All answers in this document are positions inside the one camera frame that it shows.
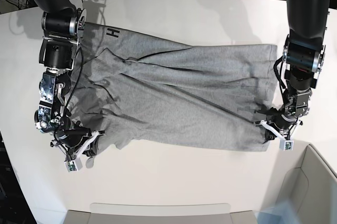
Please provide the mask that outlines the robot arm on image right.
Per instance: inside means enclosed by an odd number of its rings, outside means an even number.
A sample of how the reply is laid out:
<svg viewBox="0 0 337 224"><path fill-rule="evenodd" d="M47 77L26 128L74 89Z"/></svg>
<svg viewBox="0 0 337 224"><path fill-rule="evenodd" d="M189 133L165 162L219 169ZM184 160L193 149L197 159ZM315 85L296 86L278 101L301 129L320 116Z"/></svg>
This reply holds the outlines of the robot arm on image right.
<svg viewBox="0 0 337 224"><path fill-rule="evenodd" d="M280 109L261 111L266 119L255 122L265 129L265 141L278 138L292 148L291 131L310 110L312 90L322 70L323 44L330 0L286 0L289 34L282 56L273 66L282 97Z"/></svg>

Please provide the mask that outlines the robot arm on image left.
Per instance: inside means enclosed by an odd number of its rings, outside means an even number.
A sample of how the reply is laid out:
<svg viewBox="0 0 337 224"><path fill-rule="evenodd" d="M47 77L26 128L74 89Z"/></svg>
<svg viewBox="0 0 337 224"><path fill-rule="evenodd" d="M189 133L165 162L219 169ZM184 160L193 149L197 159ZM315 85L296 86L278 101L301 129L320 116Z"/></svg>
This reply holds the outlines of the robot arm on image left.
<svg viewBox="0 0 337 224"><path fill-rule="evenodd" d="M46 68L39 83L40 100L34 114L35 127L51 134L52 147L60 148L70 164L80 155L94 157L95 146L104 131L83 127L71 120L69 103L78 84L71 74L77 55L83 55L81 41L86 9L83 0L34 0L43 11L44 32L38 62Z"/></svg>

